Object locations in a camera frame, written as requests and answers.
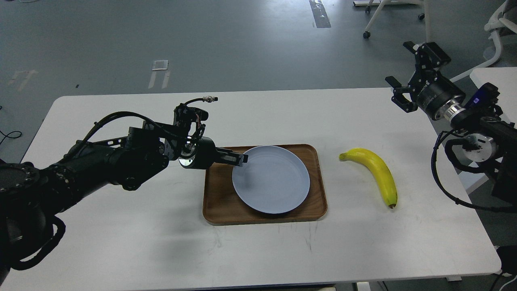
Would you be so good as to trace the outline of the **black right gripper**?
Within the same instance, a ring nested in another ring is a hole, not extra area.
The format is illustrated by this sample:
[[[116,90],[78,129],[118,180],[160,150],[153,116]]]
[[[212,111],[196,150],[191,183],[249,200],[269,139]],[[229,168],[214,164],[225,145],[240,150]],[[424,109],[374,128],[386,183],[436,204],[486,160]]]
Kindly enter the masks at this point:
[[[385,78],[393,89],[392,102],[404,112],[422,109],[432,120],[442,118],[441,108],[449,101],[462,103],[465,93],[444,77],[441,68],[451,62],[451,57],[434,41],[415,44],[403,42],[404,48],[415,55],[415,72],[408,86],[403,86],[393,77]],[[411,101],[404,97],[410,94]]]

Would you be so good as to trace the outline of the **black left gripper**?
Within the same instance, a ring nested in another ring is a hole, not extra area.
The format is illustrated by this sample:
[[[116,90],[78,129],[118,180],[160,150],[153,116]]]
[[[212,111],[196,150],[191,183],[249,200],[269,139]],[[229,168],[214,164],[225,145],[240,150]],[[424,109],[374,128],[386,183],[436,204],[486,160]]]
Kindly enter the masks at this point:
[[[248,155],[235,152],[227,148],[216,148],[214,141],[203,137],[196,144],[196,153],[193,157],[179,158],[179,164],[186,169],[206,170],[215,162],[229,164],[233,167],[242,167],[248,162]]]

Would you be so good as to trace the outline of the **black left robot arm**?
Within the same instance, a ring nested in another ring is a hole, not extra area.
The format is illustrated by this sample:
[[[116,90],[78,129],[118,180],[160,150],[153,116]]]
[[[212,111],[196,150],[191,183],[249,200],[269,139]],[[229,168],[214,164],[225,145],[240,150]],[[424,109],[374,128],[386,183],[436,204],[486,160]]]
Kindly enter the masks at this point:
[[[137,190],[174,160],[190,169],[243,166],[248,155],[216,147],[204,136],[208,112],[190,103],[174,109],[173,124],[131,111],[108,114],[44,169],[1,161],[1,280],[39,264],[66,232],[57,214],[107,184]]]

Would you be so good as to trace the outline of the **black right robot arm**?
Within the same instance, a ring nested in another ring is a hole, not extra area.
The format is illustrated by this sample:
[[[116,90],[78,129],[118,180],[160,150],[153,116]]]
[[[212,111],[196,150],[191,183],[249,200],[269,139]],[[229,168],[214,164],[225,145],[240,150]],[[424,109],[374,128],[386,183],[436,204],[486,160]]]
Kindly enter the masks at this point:
[[[465,93],[444,77],[441,68],[451,58],[435,43],[403,46],[415,57],[415,72],[407,85],[393,76],[386,82],[393,89],[391,100],[404,112],[421,109],[434,121],[444,119],[450,131],[438,135],[431,155],[434,181],[456,204],[467,208],[500,213],[516,212],[516,128],[502,120],[498,88],[487,82],[465,101]],[[467,173],[483,173],[493,182],[492,195],[508,203],[506,207],[484,207],[450,194],[438,177],[436,163],[439,146],[451,164]]]

